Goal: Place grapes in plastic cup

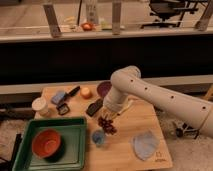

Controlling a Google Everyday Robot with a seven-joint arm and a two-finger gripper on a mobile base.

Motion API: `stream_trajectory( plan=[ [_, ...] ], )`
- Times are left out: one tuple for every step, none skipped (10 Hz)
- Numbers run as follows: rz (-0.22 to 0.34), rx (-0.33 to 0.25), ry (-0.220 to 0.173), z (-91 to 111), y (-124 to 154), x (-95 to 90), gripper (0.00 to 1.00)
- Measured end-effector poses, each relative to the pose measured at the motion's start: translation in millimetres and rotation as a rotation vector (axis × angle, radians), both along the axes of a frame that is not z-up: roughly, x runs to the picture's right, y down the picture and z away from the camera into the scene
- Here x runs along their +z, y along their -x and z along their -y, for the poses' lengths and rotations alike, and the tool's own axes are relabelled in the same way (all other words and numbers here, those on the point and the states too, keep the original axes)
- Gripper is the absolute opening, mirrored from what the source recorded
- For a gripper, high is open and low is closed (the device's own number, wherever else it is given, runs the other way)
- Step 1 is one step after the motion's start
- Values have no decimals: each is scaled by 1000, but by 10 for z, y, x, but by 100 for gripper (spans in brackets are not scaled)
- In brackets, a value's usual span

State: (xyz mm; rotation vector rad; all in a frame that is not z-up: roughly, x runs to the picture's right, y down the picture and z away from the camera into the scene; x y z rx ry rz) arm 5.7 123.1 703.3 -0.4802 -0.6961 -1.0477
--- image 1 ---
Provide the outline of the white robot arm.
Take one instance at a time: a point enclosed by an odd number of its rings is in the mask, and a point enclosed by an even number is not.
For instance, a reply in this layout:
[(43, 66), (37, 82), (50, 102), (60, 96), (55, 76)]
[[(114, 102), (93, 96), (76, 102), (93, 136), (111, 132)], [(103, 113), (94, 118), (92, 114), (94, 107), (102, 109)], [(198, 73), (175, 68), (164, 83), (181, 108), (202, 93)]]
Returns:
[(213, 102), (145, 82), (136, 66), (116, 70), (112, 73), (110, 82), (112, 87), (103, 101), (108, 110), (119, 112), (127, 96), (134, 95), (213, 138)]

